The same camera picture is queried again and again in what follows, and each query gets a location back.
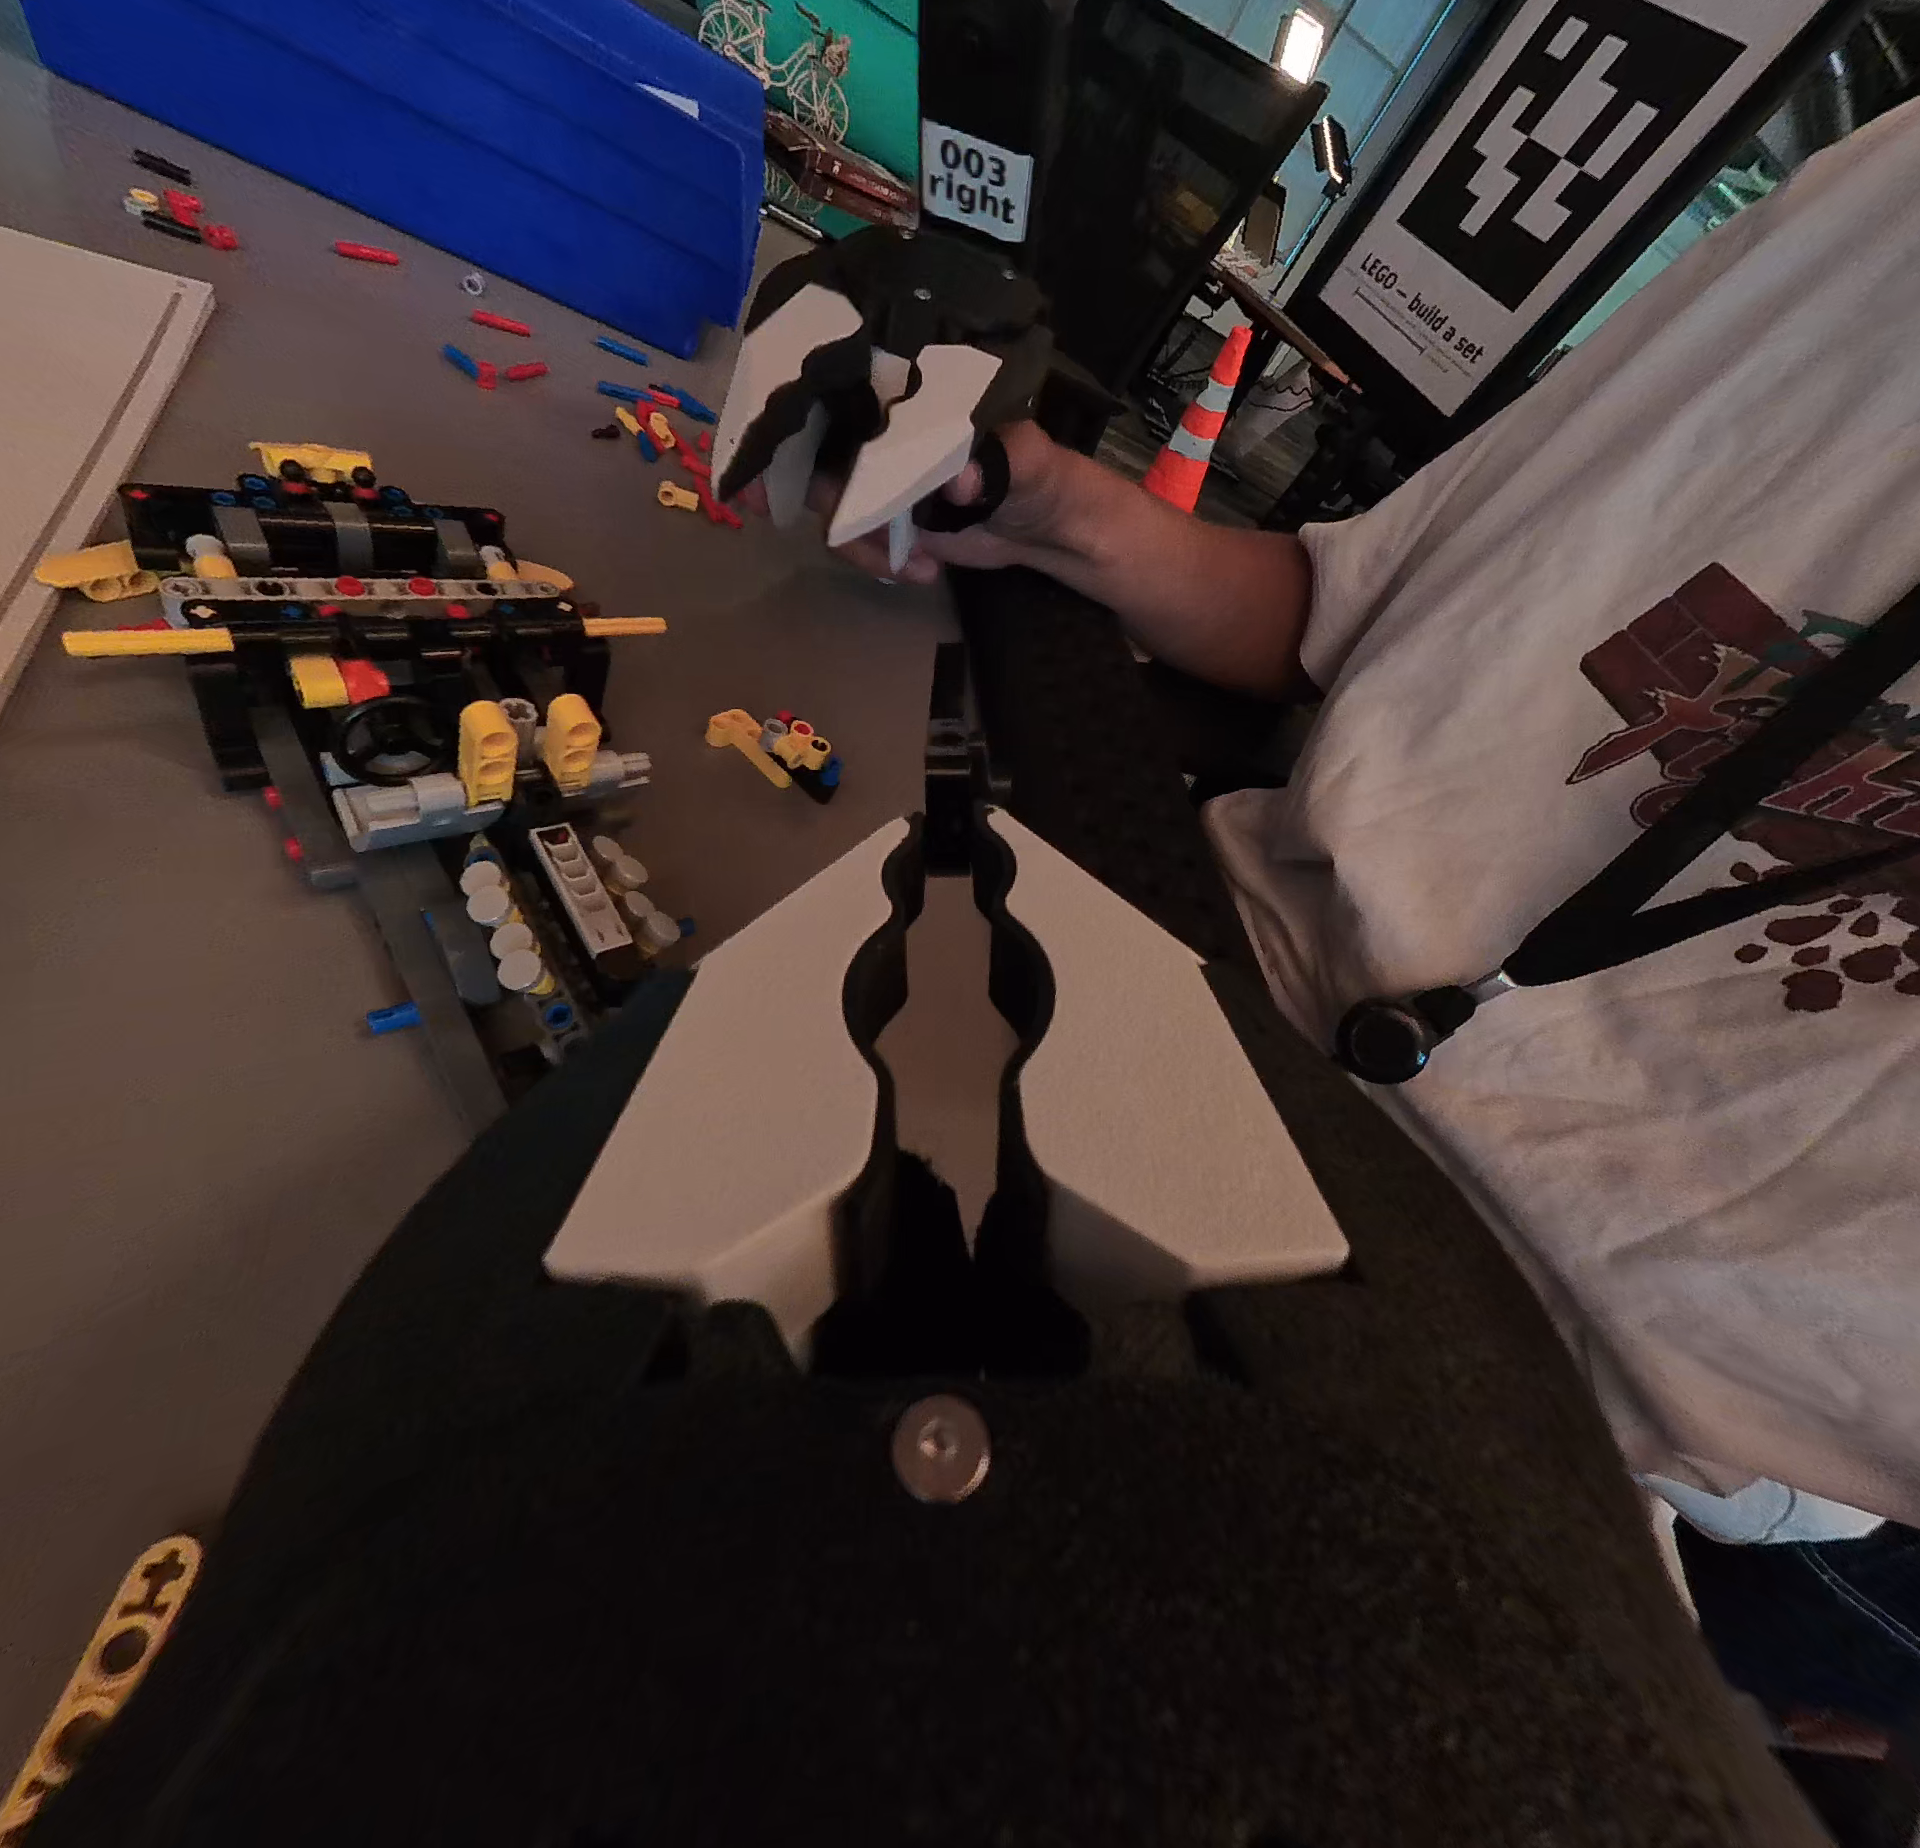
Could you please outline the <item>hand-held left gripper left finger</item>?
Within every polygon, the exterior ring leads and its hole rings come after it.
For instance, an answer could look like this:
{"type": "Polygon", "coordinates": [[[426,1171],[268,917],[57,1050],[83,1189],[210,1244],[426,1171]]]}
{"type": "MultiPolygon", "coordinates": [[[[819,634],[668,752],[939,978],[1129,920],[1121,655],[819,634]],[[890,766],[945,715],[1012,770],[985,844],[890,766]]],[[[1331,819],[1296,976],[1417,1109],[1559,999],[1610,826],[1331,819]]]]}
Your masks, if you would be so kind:
{"type": "Polygon", "coordinates": [[[763,1308],[799,1353],[875,1266],[897,1155],[876,1045],[908,998],[923,819],[851,853],[711,950],[544,1252],[570,1284],[763,1308]]]}

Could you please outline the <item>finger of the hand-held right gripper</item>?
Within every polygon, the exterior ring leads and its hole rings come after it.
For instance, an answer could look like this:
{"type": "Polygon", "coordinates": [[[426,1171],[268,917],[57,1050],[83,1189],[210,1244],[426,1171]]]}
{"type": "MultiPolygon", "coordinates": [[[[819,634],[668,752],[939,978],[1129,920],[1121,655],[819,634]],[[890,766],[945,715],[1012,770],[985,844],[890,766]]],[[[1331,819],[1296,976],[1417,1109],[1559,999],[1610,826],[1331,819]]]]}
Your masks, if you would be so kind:
{"type": "Polygon", "coordinates": [[[875,345],[861,312],[829,288],[802,288],[741,341],[711,443],[711,492],[732,501],[759,483],[790,528],[829,436],[875,432],[875,345]]]}
{"type": "Polygon", "coordinates": [[[854,454],[827,523],[829,548],[883,535],[890,573],[900,573],[922,528],[914,511],[973,458],[973,412],[1001,369],[1001,354],[973,345],[928,345],[912,359],[910,388],[854,454]]]}

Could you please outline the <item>black lego beam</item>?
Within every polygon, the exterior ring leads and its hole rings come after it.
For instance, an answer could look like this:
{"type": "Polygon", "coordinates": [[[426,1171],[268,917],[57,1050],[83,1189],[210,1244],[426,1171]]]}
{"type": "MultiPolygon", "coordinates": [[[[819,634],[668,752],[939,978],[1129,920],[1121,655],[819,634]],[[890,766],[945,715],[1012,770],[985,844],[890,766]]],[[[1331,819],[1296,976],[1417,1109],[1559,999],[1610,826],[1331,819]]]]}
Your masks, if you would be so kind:
{"type": "Polygon", "coordinates": [[[931,656],[923,739],[922,857],[928,879],[973,874],[979,811],[1001,800],[985,731],[974,719],[970,655],[940,642],[931,656]]]}

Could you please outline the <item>yellow lego beam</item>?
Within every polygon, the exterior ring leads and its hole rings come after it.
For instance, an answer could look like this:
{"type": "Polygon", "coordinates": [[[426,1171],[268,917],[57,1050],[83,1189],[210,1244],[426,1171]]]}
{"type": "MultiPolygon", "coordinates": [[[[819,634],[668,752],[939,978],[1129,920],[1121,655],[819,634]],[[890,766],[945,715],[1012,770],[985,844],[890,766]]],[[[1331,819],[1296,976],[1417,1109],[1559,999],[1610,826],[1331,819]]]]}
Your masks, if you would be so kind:
{"type": "Polygon", "coordinates": [[[192,1534],[145,1549],[122,1579],[45,1717],[2,1805],[2,1841],[21,1843],[45,1802],[64,1789],[114,1723],[176,1630],[205,1557],[192,1534]]]}

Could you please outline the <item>person's right forearm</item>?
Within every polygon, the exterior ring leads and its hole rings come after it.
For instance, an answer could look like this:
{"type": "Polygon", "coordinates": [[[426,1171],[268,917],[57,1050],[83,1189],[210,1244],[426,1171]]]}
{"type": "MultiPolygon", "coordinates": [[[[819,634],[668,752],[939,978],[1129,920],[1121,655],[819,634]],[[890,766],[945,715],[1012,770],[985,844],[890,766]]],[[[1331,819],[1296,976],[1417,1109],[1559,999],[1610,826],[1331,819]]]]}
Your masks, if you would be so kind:
{"type": "Polygon", "coordinates": [[[1236,694],[1280,702],[1309,686],[1313,565],[1302,541],[1217,525],[1123,486],[1097,600],[1126,642],[1236,694]]]}

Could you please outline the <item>small yellow lego subassembly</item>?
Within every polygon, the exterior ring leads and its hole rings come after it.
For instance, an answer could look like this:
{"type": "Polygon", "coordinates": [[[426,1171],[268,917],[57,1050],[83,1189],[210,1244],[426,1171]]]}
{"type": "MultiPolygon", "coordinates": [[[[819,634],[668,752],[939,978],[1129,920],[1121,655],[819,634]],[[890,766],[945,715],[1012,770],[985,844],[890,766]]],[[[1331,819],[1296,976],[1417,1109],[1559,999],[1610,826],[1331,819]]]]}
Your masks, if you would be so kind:
{"type": "Polygon", "coordinates": [[[817,805],[834,803],[840,791],[840,754],[805,717],[724,710],[707,719],[704,741],[741,757],[775,790],[794,790],[817,805]]]}

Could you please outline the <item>black yellow lego car chassis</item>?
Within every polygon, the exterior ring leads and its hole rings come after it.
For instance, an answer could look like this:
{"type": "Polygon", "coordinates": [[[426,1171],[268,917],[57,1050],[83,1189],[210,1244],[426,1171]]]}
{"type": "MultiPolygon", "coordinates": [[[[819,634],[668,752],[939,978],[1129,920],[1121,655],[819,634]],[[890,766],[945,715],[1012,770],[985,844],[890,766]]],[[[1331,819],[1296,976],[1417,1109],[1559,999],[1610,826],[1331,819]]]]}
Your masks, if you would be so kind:
{"type": "Polygon", "coordinates": [[[293,870],[351,891],[477,1133],[587,1046],[688,931],[620,841],[654,778],[615,745],[605,617],[488,506],[412,496],[362,451],[253,443],[230,486],[127,483],[122,536],[35,578],[147,619],[77,626],[72,660],[174,660],[216,778],[293,870]]]}

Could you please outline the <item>open lego instruction booklet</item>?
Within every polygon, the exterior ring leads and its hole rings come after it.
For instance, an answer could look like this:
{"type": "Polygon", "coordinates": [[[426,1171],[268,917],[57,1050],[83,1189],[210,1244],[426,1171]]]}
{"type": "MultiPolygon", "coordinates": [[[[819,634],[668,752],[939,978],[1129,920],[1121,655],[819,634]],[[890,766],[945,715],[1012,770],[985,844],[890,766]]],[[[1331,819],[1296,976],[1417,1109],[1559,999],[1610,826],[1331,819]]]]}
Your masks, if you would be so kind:
{"type": "Polygon", "coordinates": [[[205,280],[2,231],[2,699],[56,604],[35,578],[130,481],[215,309],[205,280]]]}

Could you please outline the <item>person's right hand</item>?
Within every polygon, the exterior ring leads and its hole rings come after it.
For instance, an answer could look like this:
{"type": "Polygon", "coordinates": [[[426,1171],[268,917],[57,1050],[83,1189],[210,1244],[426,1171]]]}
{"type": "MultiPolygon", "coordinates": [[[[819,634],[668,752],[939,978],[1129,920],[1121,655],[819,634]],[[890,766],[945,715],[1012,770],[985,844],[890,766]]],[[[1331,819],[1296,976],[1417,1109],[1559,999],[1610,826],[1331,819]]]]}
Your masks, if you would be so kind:
{"type": "Polygon", "coordinates": [[[966,530],[917,530],[896,577],[930,584],[940,568],[1029,566],[1078,588],[1099,577],[1139,501],[1137,486],[1099,462],[1057,443],[1033,420],[997,433],[1005,448],[1005,493],[966,530]]]}

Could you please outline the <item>teal plastic bin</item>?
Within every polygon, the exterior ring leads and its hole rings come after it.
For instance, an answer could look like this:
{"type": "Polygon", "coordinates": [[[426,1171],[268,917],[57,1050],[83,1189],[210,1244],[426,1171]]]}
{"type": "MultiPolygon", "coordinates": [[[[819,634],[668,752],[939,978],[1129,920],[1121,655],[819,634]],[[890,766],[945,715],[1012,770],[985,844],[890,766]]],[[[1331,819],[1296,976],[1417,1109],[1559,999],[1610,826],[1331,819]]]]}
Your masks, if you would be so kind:
{"type": "Polygon", "coordinates": [[[698,41],[769,107],[908,182],[917,175],[917,0],[696,0],[698,41]]]}

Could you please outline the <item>black mesh office chair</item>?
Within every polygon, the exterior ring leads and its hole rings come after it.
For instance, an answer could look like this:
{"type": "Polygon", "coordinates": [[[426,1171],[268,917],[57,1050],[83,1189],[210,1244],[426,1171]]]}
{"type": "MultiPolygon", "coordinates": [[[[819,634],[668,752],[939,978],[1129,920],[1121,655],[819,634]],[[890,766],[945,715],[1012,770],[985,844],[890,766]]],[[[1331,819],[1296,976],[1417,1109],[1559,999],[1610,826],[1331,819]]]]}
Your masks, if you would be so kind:
{"type": "Polygon", "coordinates": [[[1142,376],[1325,97],[1164,0],[1078,0],[1036,228],[1072,374],[1109,397],[1142,376]]]}

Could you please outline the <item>orange traffic cone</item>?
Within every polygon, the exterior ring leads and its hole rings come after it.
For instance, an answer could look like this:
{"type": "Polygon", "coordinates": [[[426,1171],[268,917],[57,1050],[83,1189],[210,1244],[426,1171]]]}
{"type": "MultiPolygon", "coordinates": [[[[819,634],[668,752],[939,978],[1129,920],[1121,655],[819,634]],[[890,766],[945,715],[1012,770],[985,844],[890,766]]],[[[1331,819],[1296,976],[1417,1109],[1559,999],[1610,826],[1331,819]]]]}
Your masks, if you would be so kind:
{"type": "Polygon", "coordinates": [[[1231,399],[1251,329],[1236,327],[1213,359],[1207,384],[1186,403],[1181,420],[1154,454],[1139,486],[1169,508],[1192,514],[1213,466],[1213,448],[1231,410],[1231,399]]]}

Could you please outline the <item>blue plastic bin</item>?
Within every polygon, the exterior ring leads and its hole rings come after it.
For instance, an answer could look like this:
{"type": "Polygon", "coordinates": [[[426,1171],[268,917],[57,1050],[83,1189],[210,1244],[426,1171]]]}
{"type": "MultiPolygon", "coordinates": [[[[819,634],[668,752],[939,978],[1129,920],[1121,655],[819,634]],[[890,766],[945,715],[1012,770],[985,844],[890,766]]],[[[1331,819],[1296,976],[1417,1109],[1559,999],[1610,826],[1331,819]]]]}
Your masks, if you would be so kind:
{"type": "Polygon", "coordinates": [[[694,356],[755,278],[763,100],[631,0],[19,0],[39,59],[694,356]]]}

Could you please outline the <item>framed black white marker sign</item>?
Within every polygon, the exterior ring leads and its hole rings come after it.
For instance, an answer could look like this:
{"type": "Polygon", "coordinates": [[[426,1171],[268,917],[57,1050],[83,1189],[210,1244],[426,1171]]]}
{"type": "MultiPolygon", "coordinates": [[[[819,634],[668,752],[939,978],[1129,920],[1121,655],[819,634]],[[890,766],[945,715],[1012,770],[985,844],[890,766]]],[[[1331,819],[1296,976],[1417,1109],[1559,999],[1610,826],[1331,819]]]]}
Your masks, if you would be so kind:
{"type": "Polygon", "coordinates": [[[1872,0],[1502,0],[1291,297],[1393,443],[1441,448],[1872,0]]]}

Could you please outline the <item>person's dark trousers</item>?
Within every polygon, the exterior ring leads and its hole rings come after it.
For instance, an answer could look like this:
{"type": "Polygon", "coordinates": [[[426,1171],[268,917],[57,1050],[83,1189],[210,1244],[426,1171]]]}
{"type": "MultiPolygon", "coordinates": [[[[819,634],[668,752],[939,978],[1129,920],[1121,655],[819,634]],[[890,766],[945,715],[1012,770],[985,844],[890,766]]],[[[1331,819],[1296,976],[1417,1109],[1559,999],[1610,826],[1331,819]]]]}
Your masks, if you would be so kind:
{"type": "Polygon", "coordinates": [[[1915,1843],[1915,1527],[1776,1482],[1647,1477],[1695,1620],[1837,1843],[1915,1843]]]}

